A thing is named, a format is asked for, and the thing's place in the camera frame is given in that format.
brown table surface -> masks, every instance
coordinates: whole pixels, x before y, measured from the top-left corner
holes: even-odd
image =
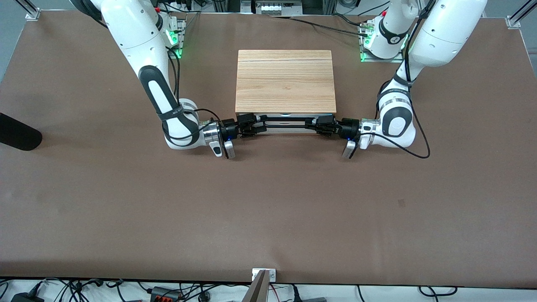
[[[347,34],[202,15],[181,96],[233,117],[239,49],[331,50],[339,118],[373,118],[396,69],[361,63]],[[44,11],[0,87],[0,111],[44,135],[32,152],[0,146],[0,275],[248,281],[266,267],[279,282],[536,287],[537,81],[519,31],[481,20],[412,92],[428,160],[377,146],[343,160],[345,141],[314,135],[238,140],[234,160],[179,152],[110,34]]]

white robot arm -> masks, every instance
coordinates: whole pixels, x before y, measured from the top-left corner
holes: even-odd
[[[435,3],[411,46],[407,58],[409,80],[403,62],[394,77],[381,88],[377,99],[379,118],[362,120],[358,143],[361,149],[366,149],[369,145],[398,147],[389,140],[401,147],[412,144],[416,129],[412,122],[410,87],[424,67],[445,65],[459,53],[477,25],[486,4],[487,0],[438,0]]]
[[[191,149],[209,145],[216,156],[222,156],[217,121],[200,123],[196,104],[185,98],[177,100],[170,89],[166,48],[174,46],[168,31],[172,17],[157,13],[149,0],[71,2],[97,21],[102,17],[162,121],[168,146]]]
[[[373,19],[374,32],[364,48],[381,59],[395,57],[418,13],[416,0],[392,0],[385,16]]]

connector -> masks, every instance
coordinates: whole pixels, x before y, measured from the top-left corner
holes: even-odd
[[[183,295],[180,290],[171,290],[155,286],[151,290],[150,302],[173,302],[179,301],[182,297]]]
[[[210,299],[211,299],[211,293],[209,293],[208,291],[201,292],[199,296],[200,302],[209,302]]]

wood grain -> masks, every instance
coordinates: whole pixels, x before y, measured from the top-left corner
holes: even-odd
[[[336,113],[332,52],[239,50],[235,112]]]

black rubber band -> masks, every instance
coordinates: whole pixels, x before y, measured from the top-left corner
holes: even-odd
[[[172,119],[172,118],[177,118],[181,115],[183,115],[185,113],[185,110],[184,108],[181,106],[181,107],[177,107],[177,108],[174,108],[168,112],[164,112],[164,113],[157,113],[157,116],[158,118],[161,119],[161,121],[165,121],[165,120],[169,120],[169,119]]]
[[[398,76],[397,73],[395,73],[395,75],[394,75],[394,80],[395,80],[395,82],[397,82],[397,83],[399,83],[399,84],[401,84],[403,86],[406,86],[406,87],[412,87],[412,85],[414,85],[414,81],[409,82],[409,81],[401,78],[400,76]]]
[[[391,44],[391,45],[394,45],[394,44],[397,44],[397,43],[401,42],[401,40],[403,40],[404,37],[408,33],[408,31],[406,31],[406,32],[401,33],[401,34],[395,34],[395,33],[391,32],[391,31],[387,30],[386,27],[384,27],[384,18],[382,20],[380,20],[379,30],[380,30],[380,33],[388,41],[388,44]]]

